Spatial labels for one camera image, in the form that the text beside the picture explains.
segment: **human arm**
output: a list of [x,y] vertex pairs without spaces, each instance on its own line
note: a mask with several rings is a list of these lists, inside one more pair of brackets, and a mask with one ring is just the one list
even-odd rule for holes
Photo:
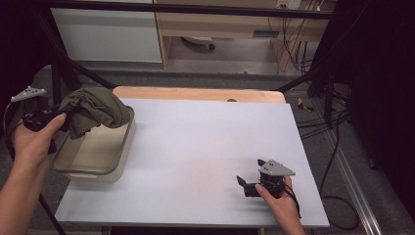
[[[292,180],[289,176],[284,177],[285,183],[293,188]],[[266,188],[260,184],[255,185],[258,194],[265,200],[274,215],[278,225],[283,229],[287,235],[305,234],[297,211],[297,205],[287,193],[284,193],[281,198],[274,198]]]
[[50,141],[65,118],[65,114],[55,117],[38,132],[22,124],[16,129],[15,162],[0,191],[0,234],[26,233],[49,170]]

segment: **black cable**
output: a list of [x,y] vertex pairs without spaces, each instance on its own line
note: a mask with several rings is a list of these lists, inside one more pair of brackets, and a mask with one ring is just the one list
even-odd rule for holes
[[333,101],[335,101],[336,103],[338,103],[341,106],[344,106],[344,107],[346,106],[345,101],[342,100],[342,99],[340,99],[340,98],[338,98],[338,97],[333,97]]
[[[342,123],[345,119],[347,119],[349,117],[349,115],[341,117],[340,123]],[[331,123],[332,125],[336,123],[336,120],[332,120]],[[312,124],[304,124],[304,125],[299,125],[298,129],[304,129],[304,128],[310,128],[310,127],[318,127],[318,126],[328,126],[328,124],[326,122],[320,122],[320,123],[312,123]]]
[[[300,26],[298,26],[292,33],[291,33],[291,35],[290,35],[290,37],[289,37],[289,39],[291,39],[291,36],[294,34],[294,32],[296,32],[297,30],[299,31],[299,33],[298,33],[298,35],[297,35],[297,37],[299,36],[299,34],[300,34],[300,29],[302,28],[302,26],[303,26],[303,24],[304,24],[304,22],[305,22],[305,20],[302,20],[302,23],[301,23],[301,25]],[[287,40],[287,29],[288,29],[288,25],[287,25],[287,19],[286,18],[283,18],[283,45],[284,45],[284,47],[285,47],[285,49],[287,50],[287,52],[288,52],[288,54],[289,54],[289,56],[290,56],[290,61],[291,61],[291,63],[293,64],[293,66],[294,66],[294,68],[296,69],[296,70],[300,70],[300,67],[299,67],[299,65],[297,65],[296,64],[296,61],[295,61],[295,59],[294,59],[294,57],[293,57],[293,55],[291,54],[291,52],[290,52],[290,45],[289,45],[289,42],[288,42],[288,40]]]
[[49,219],[55,226],[56,230],[60,235],[66,235],[64,228],[61,226],[59,221],[55,218],[55,215],[52,213],[51,208],[49,207],[48,203],[46,202],[45,198],[43,197],[42,193],[39,195],[39,202],[42,205],[43,210],[46,211],[46,214],[48,215]]
[[[324,172],[323,179],[322,179],[321,184],[320,184],[320,188],[319,188],[319,193],[320,193],[320,195],[322,195],[322,193],[323,193],[324,183],[325,183],[325,181],[326,181],[327,174],[328,174],[328,172],[329,172],[329,170],[330,170],[330,167],[331,167],[331,165],[332,165],[332,163],[333,163],[333,160],[334,160],[334,158],[335,158],[335,156],[336,156],[336,153],[337,153],[337,150],[338,150],[338,148],[339,148],[339,143],[340,143],[340,131],[339,131],[339,126],[340,126],[340,119],[341,119],[341,117],[342,117],[342,115],[343,115],[343,113],[344,113],[344,112],[345,112],[345,111],[342,111],[342,112],[339,114],[339,117],[338,117],[338,119],[337,119],[337,124],[336,124],[336,138],[337,138],[337,140],[336,140],[336,144],[335,144],[335,148],[334,148],[334,150],[333,150],[332,156],[330,157],[329,163],[328,163],[328,165],[326,166],[326,170],[325,170],[325,172]],[[353,210],[353,213],[354,213],[354,215],[355,215],[355,217],[356,217],[356,222],[355,222],[355,223],[354,223],[351,227],[344,227],[344,226],[341,226],[341,225],[339,225],[338,223],[334,222],[332,219],[328,218],[331,224],[333,224],[333,225],[335,225],[336,227],[341,228],[341,229],[343,229],[343,230],[354,230],[355,228],[357,228],[357,227],[358,227],[358,225],[359,225],[359,216],[358,216],[358,213],[357,213],[357,211],[356,211],[356,208],[355,208],[355,207],[354,207],[351,203],[349,203],[346,199],[343,199],[343,198],[338,197],[338,196],[321,196],[321,199],[323,199],[323,200],[324,200],[324,199],[337,199],[337,200],[340,200],[340,201],[342,201],[342,202],[346,203],[346,204],[347,204],[347,205],[348,205],[348,206],[349,206],[349,207]]]
[[336,91],[335,89],[333,89],[333,97],[335,98],[339,98],[341,100],[343,100],[344,102],[348,101],[348,97],[346,97],[344,94],[339,93],[338,91]]
[[307,45],[308,45],[308,42],[304,42],[304,49],[302,51],[302,61],[300,63],[301,64],[301,75],[307,72],[305,70],[305,54],[307,53]]
[[10,138],[10,134],[9,131],[7,129],[7,114],[9,112],[9,109],[12,107],[14,103],[9,103],[6,106],[6,109],[4,110],[4,114],[3,114],[3,135],[4,135],[4,142],[6,143],[6,148],[8,149],[9,153],[10,153],[10,157],[12,158],[12,160],[15,160],[15,148],[13,147],[13,142],[12,139]]
[[296,48],[295,59],[296,59],[296,64],[297,64],[297,65],[300,65],[300,64],[301,64],[300,59],[299,59],[301,44],[302,44],[302,42],[300,42],[300,43],[299,43],[299,45],[298,45],[298,46],[297,46],[297,48]]
[[[277,51],[276,51],[276,53],[277,53],[277,58],[278,58],[278,53],[283,49],[283,47],[284,47],[284,44],[285,44],[285,42],[284,41],[281,41],[281,40],[279,40],[279,39],[277,39],[277,36],[276,36],[276,33],[275,33],[275,31],[272,29],[272,26],[271,26],[271,22],[270,22],[270,20],[269,20],[270,18],[268,17],[268,27],[269,27],[269,30],[271,31],[271,34],[273,35],[273,37],[276,39],[276,40],[278,40],[278,41],[280,41],[283,45],[280,47],[280,49],[278,49]],[[291,36],[294,34],[294,32],[296,32],[298,29],[299,29],[300,27],[297,27],[292,33],[291,33],[291,35],[290,35],[290,37],[289,37],[289,39],[287,40],[287,43],[291,43],[293,40],[296,40],[297,38],[295,38],[295,39],[291,39]],[[278,67],[278,70],[277,70],[277,74],[279,73],[279,71],[280,71],[280,62],[278,62],[277,61],[277,67]]]
[[372,0],[367,0],[366,1],[365,6],[360,11],[358,16],[354,19],[354,22],[350,25],[350,27],[347,30],[345,30],[345,32],[339,37],[339,39],[335,43],[333,43],[333,46],[323,56],[321,56],[318,61],[313,62],[310,69],[308,70],[308,73],[302,75],[301,77],[297,78],[294,81],[289,82],[286,85],[283,85],[283,86],[281,86],[279,88],[276,88],[276,89],[271,89],[271,91],[279,91],[279,92],[284,93],[284,92],[292,89],[293,87],[298,86],[299,84],[301,84],[303,82],[306,82],[306,81],[309,81],[310,79],[313,79],[315,75],[318,75],[320,72],[324,71],[325,70],[324,67],[321,66],[322,62],[324,60],[326,60],[327,57],[331,56],[333,54],[333,51],[337,47],[339,47],[339,45],[343,42],[343,40],[345,40],[345,38],[348,36],[348,34],[351,32],[351,30],[354,28],[354,26],[360,20],[360,18],[362,17],[363,13],[368,8],[371,1]]
[[101,234],[102,235],[111,235],[110,233],[111,233],[111,231],[110,231],[110,228],[108,226],[102,226],[101,227]]
[[[340,120],[340,123],[342,123],[342,122],[343,122],[343,121],[345,121],[346,119],[348,119],[348,117],[342,117],[342,118],[341,118],[341,120]],[[328,125],[325,125],[325,126],[319,127],[319,128],[317,128],[317,129],[314,129],[314,130],[312,130],[312,131],[310,131],[310,132],[308,132],[308,133],[306,133],[306,134],[302,135],[302,136],[301,136],[301,140],[304,140],[304,139],[307,139],[307,138],[313,137],[313,136],[315,136],[315,135],[321,134],[321,133],[323,133],[324,131],[329,130],[329,129],[331,129],[331,128],[330,128]]]
[[339,225],[338,223],[336,223],[332,219],[330,219],[330,217],[328,217],[329,222],[331,224],[335,225],[336,227],[338,227],[338,228],[340,228],[342,230],[346,230],[346,231],[354,230],[354,229],[356,229],[359,226],[359,214],[357,213],[356,208],[354,207],[354,205],[352,205],[346,199],[341,198],[341,197],[338,197],[338,196],[324,196],[324,197],[321,197],[321,199],[323,199],[325,201],[327,199],[336,199],[336,200],[339,200],[339,201],[345,203],[349,208],[351,208],[351,210],[353,211],[354,217],[356,219],[356,222],[351,227],[345,227],[345,226]]
[[299,204],[299,201],[297,200],[296,194],[294,193],[294,190],[290,186],[288,186],[288,184],[286,184],[285,182],[284,182],[284,192],[287,193],[294,200],[294,202],[296,203],[297,213],[299,214],[299,218],[301,218],[300,204]]
[[[341,112],[342,111],[334,112],[333,115],[339,114]],[[324,120],[324,118],[323,117],[318,117],[318,118],[314,118],[314,119],[310,119],[310,120],[299,120],[299,121],[296,121],[296,124],[313,122],[315,120],[321,121],[321,120]]]

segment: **towel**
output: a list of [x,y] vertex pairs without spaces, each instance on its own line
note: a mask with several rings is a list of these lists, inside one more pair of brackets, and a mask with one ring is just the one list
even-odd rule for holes
[[70,139],[82,137],[92,127],[103,124],[118,128],[129,123],[131,116],[127,107],[109,89],[104,87],[80,88],[69,94],[59,110],[73,108],[67,129]]

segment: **wire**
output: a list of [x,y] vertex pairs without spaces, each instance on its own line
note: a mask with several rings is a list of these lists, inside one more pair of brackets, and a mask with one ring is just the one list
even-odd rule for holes
[[[347,119],[349,117],[349,115],[347,115],[347,116],[344,116],[344,117],[340,117],[340,122],[342,122],[343,120],[345,120],[345,119]],[[331,124],[333,125],[333,124],[335,124],[336,123],[336,120],[332,120],[331,121]],[[311,124],[304,124],[304,125],[298,125],[298,129],[303,129],[303,128],[309,128],[309,127],[318,127],[318,126],[321,126],[321,125],[323,125],[323,126],[328,126],[328,124],[326,123],[326,122],[318,122],[318,123],[312,123],[311,122]]]
[[299,201],[297,200],[296,194],[294,193],[294,190],[290,186],[288,186],[288,184],[286,184],[285,182],[284,182],[284,192],[286,192],[294,200],[294,202],[296,203],[297,213],[299,214],[299,218],[301,218],[301,214],[300,214],[300,204],[299,204]]
[[[347,118],[348,118],[348,117],[342,117],[342,118],[340,119],[340,123],[342,123],[343,121],[345,121]],[[312,131],[310,131],[310,132],[308,132],[308,133],[306,133],[306,134],[302,135],[302,136],[301,136],[301,140],[304,140],[304,139],[307,139],[307,138],[313,137],[313,136],[315,136],[315,135],[321,134],[321,133],[323,133],[323,132],[325,132],[326,130],[329,130],[329,129],[331,129],[331,128],[330,128],[328,125],[322,126],[322,127],[320,127],[320,128],[317,128],[317,129],[315,129],[315,130],[312,130]]]
[[[290,10],[287,6],[285,6],[285,5],[282,5],[282,6],[280,6],[281,7],[281,9],[285,9],[285,10]],[[269,29],[271,30],[271,33],[274,35],[275,33],[274,33],[274,30],[272,29],[272,26],[271,26],[271,22],[270,22],[270,20],[269,20],[270,18],[268,17],[268,27],[269,27]],[[289,57],[290,57],[290,61],[291,61],[291,63],[293,64],[293,66],[294,66],[294,68],[296,69],[296,70],[298,70],[298,71],[300,71],[300,66],[299,66],[299,64],[298,63],[296,63],[296,60],[295,60],[295,58],[293,57],[293,55],[292,55],[292,53],[291,53],[291,50],[290,50],[290,43],[292,42],[292,41],[294,41],[294,40],[297,40],[298,38],[299,38],[299,35],[300,35],[300,32],[301,32],[301,29],[302,29],[302,26],[303,26],[303,24],[304,24],[304,22],[305,22],[305,20],[302,20],[302,22],[301,22],[301,24],[294,30],[294,31],[292,31],[291,32],[291,34],[290,34],[290,36],[287,38],[287,30],[288,30],[288,24],[290,24],[290,22],[291,22],[291,18],[289,18],[289,21],[287,22],[287,18],[283,18],[282,19],[282,21],[283,21],[283,41],[281,41],[281,40],[279,40],[279,39],[276,39],[275,38],[275,36],[274,36],[274,38],[276,39],[276,40],[278,40],[278,41],[280,41],[283,45],[281,45],[281,47],[280,47],[280,49],[278,49],[277,51],[276,51],[276,53],[277,53],[277,58],[278,58],[278,53],[283,49],[283,48],[285,48],[286,49],[286,51],[288,52],[288,54],[289,54]],[[293,38],[293,39],[291,39],[292,38],[292,36],[296,33],[296,32],[298,32],[297,33],[297,36],[295,37],[295,38]]]
[[316,10],[317,11],[320,11],[321,10],[320,7],[321,7],[321,5],[323,5],[323,3],[324,3],[324,0],[321,0],[321,3],[316,7]]
[[[334,160],[334,158],[336,156],[336,153],[337,153],[337,150],[339,148],[339,143],[340,143],[340,131],[339,131],[339,128],[340,128],[340,120],[341,120],[342,115],[343,115],[344,112],[345,111],[342,111],[339,114],[339,117],[337,119],[337,124],[336,124],[336,139],[337,140],[336,140],[336,144],[335,144],[335,148],[333,150],[332,156],[330,157],[329,163],[326,166],[326,170],[324,172],[323,179],[321,180],[321,184],[320,184],[320,188],[319,188],[320,195],[322,195],[322,193],[323,193],[324,183],[326,181],[327,174],[329,173],[330,167],[331,167],[331,165],[333,163],[333,160]],[[323,199],[323,200],[324,199],[337,199],[337,200],[340,200],[341,202],[346,203],[353,210],[353,213],[354,213],[355,218],[356,218],[355,223],[351,227],[341,226],[338,223],[334,222],[332,219],[328,218],[331,224],[333,224],[336,227],[341,228],[343,230],[354,230],[355,228],[358,227],[358,225],[359,225],[359,216],[358,216],[358,213],[356,211],[356,208],[351,203],[349,203],[346,199],[341,198],[341,197],[338,197],[338,196],[322,196],[321,199]]]
[[308,42],[307,41],[305,41],[304,42],[304,49],[303,49],[303,52],[302,52],[302,61],[301,61],[301,75],[303,75],[304,73],[307,73],[307,71],[305,70],[305,55],[306,55],[306,53],[307,53],[307,45],[308,45]]
[[102,235],[111,235],[110,228],[108,226],[101,227],[101,234]]
[[13,132],[15,132],[15,130],[19,127],[19,125],[21,125],[21,124],[23,124],[24,122],[19,122],[19,123],[17,123],[13,128],[12,128],[12,130],[10,131],[10,133],[9,133],[9,138],[10,138],[10,142],[12,142],[12,134],[13,134]]
[[[334,113],[333,113],[333,115],[339,114],[340,112],[341,112],[341,111],[334,112]],[[299,123],[308,123],[308,122],[313,122],[313,121],[315,121],[315,120],[319,120],[319,121],[321,121],[321,120],[324,120],[324,118],[323,118],[323,117],[318,117],[318,118],[314,118],[314,119],[310,119],[310,120],[300,120],[300,121],[296,121],[296,124],[299,124]]]
[[4,134],[4,142],[6,143],[6,148],[7,148],[7,150],[10,153],[10,157],[14,161],[15,160],[15,153],[16,152],[15,152],[15,148],[13,147],[12,138],[10,136],[11,133],[9,133],[9,130],[7,129],[7,117],[8,117],[9,110],[12,107],[13,104],[14,104],[13,102],[12,103],[9,103],[6,106],[6,109],[4,110],[4,114],[3,114],[3,134]]
[[[271,22],[270,22],[270,20],[269,20],[269,17],[268,17],[268,27],[269,27],[269,30],[271,30],[271,33],[272,33],[272,35],[273,35],[273,38],[275,38],[275,40],[278,40],[277,39],[277,36],[275,35],[275,32],[274,32],[274,30],[272,29],[272,26],[271,26]],[[280,73],[280,62],[278,61],[278,53],[281,51],[283,49],[283,47],[281,46],[280,47],[280,49],[278,49],[275,53],[276,53],[276,61],[277,61],[277,74],[279,74]]]

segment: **floor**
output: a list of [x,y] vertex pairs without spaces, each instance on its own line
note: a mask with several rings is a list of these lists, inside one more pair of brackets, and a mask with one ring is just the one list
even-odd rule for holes
[[[123,85],[141,86],[182,86],[205,88],[235,88],[269,90],[280,87],[288,81],[300,76],[294,68],[282,71],[272,52],[269,40],[266,39],[215,39],[215,49],[195,45],[181,38],[174,38],[167,68],[161,65],[144,64],[87,64],[103,78]],[[306,57],[312,57],[315,46],[310,46]],[[36,77],[40,86],[50,86],[46,80],[50,78],[49,70],[42,70]],[[82,77],[83,83],[94,84],[94,81]],[[322,99],[310,99],[306,94],[307,83],[299,85],[285,94],[287,102],[292,105],[293,113],[299,126],[307,123],[321,122],[317,112]],[[337,84],[339,92],[347,94],[346,86]],[[303,106],[299,108],[299,98]],[[336,111],[342,111],[345,103],[334,103]],[[307,154],[315,182],[320,185],[324,170],[333,153],[329,132],[319,132],[316,128],[300,128],[303,147]],[[308,234],[415,234],[414,221],[408,216],[388,180],[381,171],[370,168],[363,146],[355,134],[352,123],[344,121],[340,125],[340,147],[352,171],[357,178],[363,195],[381,229],[380,233],[369,233],[360,222],[351,231],[340,229],[334,225],[329,228],[307,229]],[[0,175],[7,175],[11,163],[7,153],[2,151]],[[44,194],[55,211],[59,198],[65,193],[69,181],[58,173],[50,172],[45,182]],[[327,176],[324,195],[335,195],[353,202],[350,190],[342,175],[339,161],[334,161]],[[326,200],[326,212],[334,222],[350,227],[355,222],[353,211],[340,201]],[[100,234],[101,227],[65,224],[69,234]],[[29,234],[57,234],[46,218],[42,209],[38,209],[30,225]],[[265,234],[281,234],[276,229],[265,229]]]

